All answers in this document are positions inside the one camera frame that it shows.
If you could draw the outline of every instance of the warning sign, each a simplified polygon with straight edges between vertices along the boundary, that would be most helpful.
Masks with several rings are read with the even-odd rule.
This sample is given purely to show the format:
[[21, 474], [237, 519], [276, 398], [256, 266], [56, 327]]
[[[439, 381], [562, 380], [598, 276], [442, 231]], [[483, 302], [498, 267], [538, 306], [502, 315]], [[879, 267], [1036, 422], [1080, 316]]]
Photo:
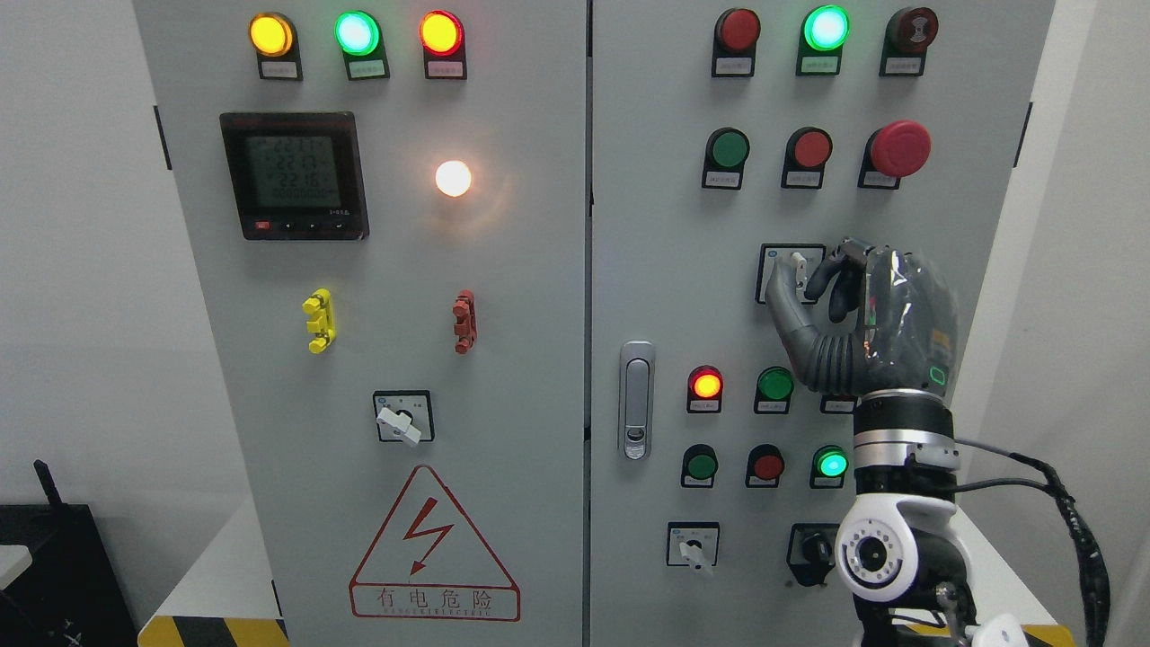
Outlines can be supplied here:
[[519, 622], [519, 585], [429, 465], [407, 477], [347, 588], [360, 618]]

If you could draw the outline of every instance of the white switch knob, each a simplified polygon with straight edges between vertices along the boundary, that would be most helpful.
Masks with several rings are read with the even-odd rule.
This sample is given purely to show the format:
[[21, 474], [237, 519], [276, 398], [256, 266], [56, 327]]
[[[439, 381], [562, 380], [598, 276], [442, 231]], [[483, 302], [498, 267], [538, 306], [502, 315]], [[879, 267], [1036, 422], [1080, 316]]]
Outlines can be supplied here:
[[384, 430], [391, 432], [394, 438], [404, 441], [404, 445], [407, 447], [417, 446], [420, 439], [423, 438], [423, 432], [412, 424], [412, 417], [406, 414], [396, 414], [388, 408], [383, 408], [375, 417], [375, 421], [383, 425]]
[[697, 544], [693, 541], [690, 544], [685, 541], [678, 542], [678, 554], [692, 570], [704, 572], [708, 576], [715, 575], [714, 569], [711, 567], [711, 561], [703, 554], [703, 547]]

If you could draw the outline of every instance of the red indicator light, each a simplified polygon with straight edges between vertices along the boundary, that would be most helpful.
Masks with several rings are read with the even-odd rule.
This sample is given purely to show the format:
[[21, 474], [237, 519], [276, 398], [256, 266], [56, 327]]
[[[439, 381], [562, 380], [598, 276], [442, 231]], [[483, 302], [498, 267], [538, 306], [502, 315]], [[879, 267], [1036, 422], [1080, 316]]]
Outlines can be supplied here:
[[731, 54], [742, 54], [759, 39], [759, 16], [750, 9], [728, 9], [719, 17], [715, 25], [715, 38], [723, 49]]
[[463, 24], [454, 14], [436, 9], [420, 21], [420, 40], [436, 56], [450, 56], [463, 45]]
[[783, 473], [783, 460], [767, 454], [754, 462], [754, 476], [765, 482], [773, 482]]
[[814, 128], [792, 139], [791, 156], [803, 168], [822, 165], [830, 157], [830, 137]]
[[700, 367], [691, 372], [691, 393], [710, 400], [722, 393], [722, 376], [713, 367]]

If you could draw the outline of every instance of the lcd display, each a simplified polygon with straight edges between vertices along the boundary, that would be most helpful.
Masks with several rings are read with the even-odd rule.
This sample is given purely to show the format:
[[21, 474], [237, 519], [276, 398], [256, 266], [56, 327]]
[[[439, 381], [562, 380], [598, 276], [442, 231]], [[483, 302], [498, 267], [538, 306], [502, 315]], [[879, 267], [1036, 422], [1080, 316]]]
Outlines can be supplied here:
[[338, 207], [339, 180], [330, 137], [247, 137], [260, 207]]

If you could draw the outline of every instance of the digital power meter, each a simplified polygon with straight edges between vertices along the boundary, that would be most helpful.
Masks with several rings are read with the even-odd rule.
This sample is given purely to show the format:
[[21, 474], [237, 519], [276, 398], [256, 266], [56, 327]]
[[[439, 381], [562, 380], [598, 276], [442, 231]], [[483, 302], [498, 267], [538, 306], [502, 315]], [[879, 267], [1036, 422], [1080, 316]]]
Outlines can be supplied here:
[[220, 129], [245, 238], [367, 237], [355, 115], [224, 113]]

